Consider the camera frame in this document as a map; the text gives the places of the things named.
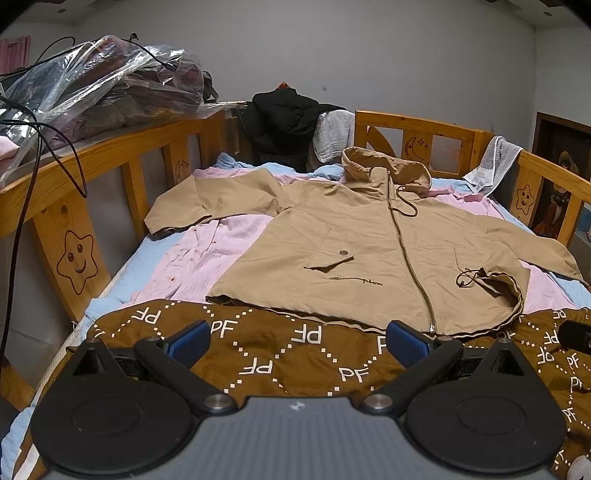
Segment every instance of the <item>carved star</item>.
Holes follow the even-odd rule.
[[[92,251],[95,246],[95,239],[92,235],[80,238],[72,230],[66,232],[64,237],[64,254],[56,265],[58,275],[67,278],[72,284],[76,295],[80,295],[86,281],[95,277],[99,268]]]
[[[530,214],[530,208],[534,205],[535,198],[530,192],[530,186],[526,185],[522,189],[517,189],[517,209],[524,214]]]

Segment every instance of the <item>hood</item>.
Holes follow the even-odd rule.
[[[422,163],[390,157],[384,153],[361,147],[343,150],[341,163],[345,169],[345,182],[371,181],[370,171],[383,167],[390,172],[395,185],[406,185],[407,192],[421,193],[431,189],[431,174]]]

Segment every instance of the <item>gray towel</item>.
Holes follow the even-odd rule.
[[[521,150],[523,148],[509,143],[504,137],[493,137],[480,165],[464,175],[464,180],[474,193],[488,197],[498,187]]]

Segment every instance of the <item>metal bolt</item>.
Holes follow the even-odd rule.
[[[372,410],[385,410],[392,406],[392,399],[383,393],[374,393],[365,397],[363,403]]]
[[[211,411],[222,411],[230,408],[234,403],[232,398],[223,393],[215,393],[205,397],[204,405]]]

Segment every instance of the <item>black jacket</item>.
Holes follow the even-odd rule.
[[[257,93],[240,111],[239,120],[261,160],[283,163],[304,173],[318,116],[333,110],[344,109],[298,95],[293,88],[282,88]]]

